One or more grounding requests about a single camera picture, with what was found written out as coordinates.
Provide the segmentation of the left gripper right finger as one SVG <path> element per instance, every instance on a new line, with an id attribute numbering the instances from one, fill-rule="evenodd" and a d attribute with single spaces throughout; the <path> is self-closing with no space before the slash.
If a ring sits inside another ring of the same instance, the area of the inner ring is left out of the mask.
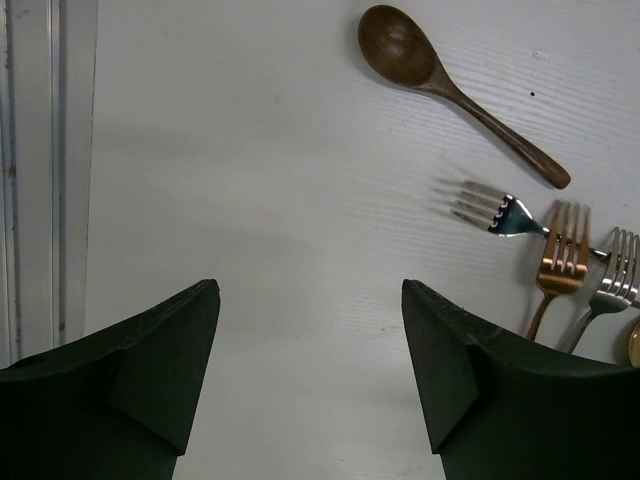
<path id="1" fill-rule="evenodd" d="M 449 479 L 635 479 L 639 372 L 553 350 L 416 280 L 402 314 L 431 450 Z"/>

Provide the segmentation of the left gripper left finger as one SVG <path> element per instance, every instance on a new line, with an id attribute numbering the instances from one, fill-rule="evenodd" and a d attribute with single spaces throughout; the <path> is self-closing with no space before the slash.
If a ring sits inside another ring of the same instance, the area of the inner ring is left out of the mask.
<path id="1" fill-rule="evenodd" d="M 1 371 L 4 479 L 170 479 L 189 442 L 220 289 L 153 308 Z"/>

